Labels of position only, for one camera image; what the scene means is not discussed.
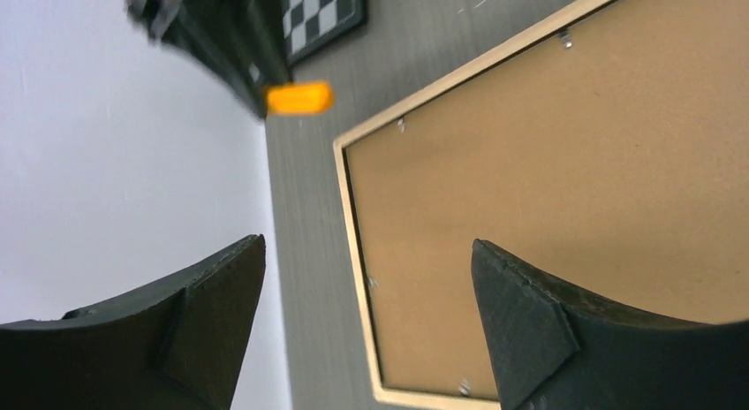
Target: metal clip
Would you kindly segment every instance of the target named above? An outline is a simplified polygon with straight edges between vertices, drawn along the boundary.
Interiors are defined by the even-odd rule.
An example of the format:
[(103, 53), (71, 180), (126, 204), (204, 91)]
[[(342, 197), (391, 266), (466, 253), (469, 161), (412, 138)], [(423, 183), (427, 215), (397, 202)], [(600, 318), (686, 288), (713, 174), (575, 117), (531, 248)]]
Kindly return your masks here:
[(460, 386), (458, 386), (458, 392), (460, 392), (460, 395), (463, 397), (468, 397), (471, 395), (471, 382), (468, 381), (468, 379), (463, 379), (463, 382), (460, 383)]
[(569, 49), (572, 47), (572, 38), (570, 37), (570, 32), (568, 32), (566, 29), (559, 32), (559, 39), (562, 40), (562, 44), (564, 45), (565, 49)]

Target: orange object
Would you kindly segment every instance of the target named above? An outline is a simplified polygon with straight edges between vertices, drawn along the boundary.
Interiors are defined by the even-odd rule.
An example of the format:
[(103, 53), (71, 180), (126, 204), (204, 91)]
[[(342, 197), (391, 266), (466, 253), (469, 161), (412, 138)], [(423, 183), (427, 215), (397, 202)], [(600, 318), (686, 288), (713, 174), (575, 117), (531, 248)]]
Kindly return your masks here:
[(273, 86), (269, 87), (266, 100), (269, 114), (322, 114), (333, 105), (333, 88), (321, 81)]

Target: chessboard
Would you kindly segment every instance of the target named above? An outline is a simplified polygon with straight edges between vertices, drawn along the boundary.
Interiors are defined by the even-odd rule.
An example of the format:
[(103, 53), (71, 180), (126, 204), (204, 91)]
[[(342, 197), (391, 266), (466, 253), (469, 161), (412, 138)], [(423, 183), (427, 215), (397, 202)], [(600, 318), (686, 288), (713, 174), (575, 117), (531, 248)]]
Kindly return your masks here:
[(364, 0), (281, 0), (289, 64), (366, 21)]

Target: cork board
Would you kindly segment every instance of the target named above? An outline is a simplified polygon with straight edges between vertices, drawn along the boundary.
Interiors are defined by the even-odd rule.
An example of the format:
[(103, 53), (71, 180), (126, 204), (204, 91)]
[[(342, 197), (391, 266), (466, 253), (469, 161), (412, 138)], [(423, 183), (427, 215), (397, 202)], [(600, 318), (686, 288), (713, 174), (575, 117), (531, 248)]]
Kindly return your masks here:
[(552, 35), (344, 141), (384, 387), (496, 399), (476, 238), (637, 308), (749, 317), (747, 13), (617, 0), (570, 48)]

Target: black pointed object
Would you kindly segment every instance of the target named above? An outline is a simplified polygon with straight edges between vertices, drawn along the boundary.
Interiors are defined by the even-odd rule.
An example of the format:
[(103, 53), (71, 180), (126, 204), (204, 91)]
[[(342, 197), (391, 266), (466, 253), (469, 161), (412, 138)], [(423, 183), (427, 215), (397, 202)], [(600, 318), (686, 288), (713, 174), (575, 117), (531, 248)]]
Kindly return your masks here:
[(126, 2), (151, 41), (193, 57), (259, 118), (268, 116), (265, 88), (292, 81), (281, 0)]
[(503, 410), (749, 408), (749, 322), (628, 307), (484, 240), (472, 272)]
[(264, 272), (250, 236), (62, 320), (0, 325), (0, 408), (228, 409)]

